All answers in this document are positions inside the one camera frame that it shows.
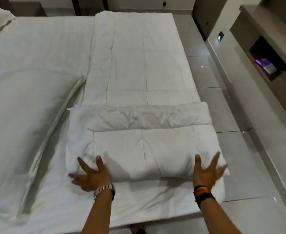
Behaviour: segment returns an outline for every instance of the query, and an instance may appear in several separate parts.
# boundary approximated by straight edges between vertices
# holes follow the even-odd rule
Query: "tile floor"
[[[73,15],[48,10],[48,16]],[[193,78],[202,101],[207,102],[220,147],[231,176],[225,177],[224,210],[244,234],[286,233],[286,209],[248,132],[239,131],[220,88],[220,77],[190,15],[174,15]],[[130,234],[114,229],[110,234]],[[180,217],[147,226],[148,234],[208,233],[203,218]]]

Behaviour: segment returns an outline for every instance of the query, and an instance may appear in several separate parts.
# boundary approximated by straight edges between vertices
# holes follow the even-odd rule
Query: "foot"
[[[142,224],[134,224],[134,225],[131,225],[131,226],[130,226],[130,230],[131,230],[131,232],[132,232],[133,234],[136,234],[136,232],[137,232],[138,230],[140,230],[140,229],[143,229],[143,230],[145,231],[145,233],[146,233],[146,228],[145,228],[145,226],[142,225]]]

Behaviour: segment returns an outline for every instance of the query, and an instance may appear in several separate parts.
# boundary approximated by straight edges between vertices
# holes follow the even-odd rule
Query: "forearm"
[[[108,234],[111,202],[111,190],[98,194],[81,234]]]
[[[209,234],[242,234],[213,198],[200,203]]]

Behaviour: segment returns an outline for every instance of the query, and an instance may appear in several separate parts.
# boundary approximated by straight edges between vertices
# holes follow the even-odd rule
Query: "person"
[[[217,167],[219,155],[218,152],[207,169],[202,168],[200,155],[195,156],[193,173],[195,199],[202,211],[209,234],[242,234],[210,193],[227,168],[227,166]],[[86,175],[70,173],[69,177],[73,179],[72,183],[80,186],[82,190],[91,192],[112,183],[110,173],[100,156],[96,157],[98,171],[90,168],[80,157],[78,157],[78,162]],[[110,189],[104,189],[97,195],[81,234],[109,233],[113,194],[114,192]],[[143,226],[133,226],[131,231],[133,234],[145,234]]]

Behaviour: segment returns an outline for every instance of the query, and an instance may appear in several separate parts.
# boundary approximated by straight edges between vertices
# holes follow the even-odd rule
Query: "wall light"
[[[223,36],[224,36],[224,34],[222,33],[222,31],[220,31],[218,38],[217,38],[218,42],[220,42],[222,40]]]

